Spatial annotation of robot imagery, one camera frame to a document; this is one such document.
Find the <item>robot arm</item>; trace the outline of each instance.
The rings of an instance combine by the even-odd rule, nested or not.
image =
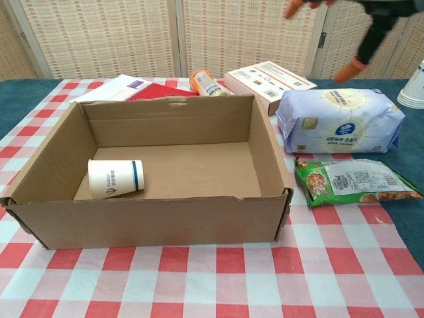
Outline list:
[[[286,18],[291,18],[305,2],[310,2],[311,7],[316,8],[321,0],[291,0],[286,11]],[[409,17],[424,11],[424,0],[357,0],[355,2],[360,3],[366,14],[372,17],[372,24],[359,46],[357,55],[336,75],[336,83],[350,80],[368,65],[375,51],[400,17]]]

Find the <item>product box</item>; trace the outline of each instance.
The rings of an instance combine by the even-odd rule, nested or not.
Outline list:
[[[271,61],[227,72],[225,85],[237,95],[259,95],[269,116],[277,111],[285,91],[317,87]]]
[[[89,159],[142,160],[145,189],[92,199]],[[290,180],[253,95],[72,103],[1,204],[46,248],[266,242]]]

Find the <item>white booklet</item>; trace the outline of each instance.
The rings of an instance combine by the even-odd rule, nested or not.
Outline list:
[[[142,78],[121,74],[92,91],[70,100],[70,103],[88,101],[126,101],[134,94],[142,91],[152,82]]]

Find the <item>plastic packaging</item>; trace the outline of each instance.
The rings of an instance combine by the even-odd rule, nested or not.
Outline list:
[[[286,91],[277,110],[287,152],[387,152],[405,115],[377,89]]]
[[[228,91],[213,80],[208,70],[196,70],[190,76],[190,86],[202,96],[228,96]]]
[[[311,207],[423,198],[414,185],[379,161],[306,162],[296,158],[295,170]]]

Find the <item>green snack bag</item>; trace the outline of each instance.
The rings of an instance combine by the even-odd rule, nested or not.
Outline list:
[[[310,207],[423,198],[414,185],[379,161],[306,162],[296,158],[295,170]]]

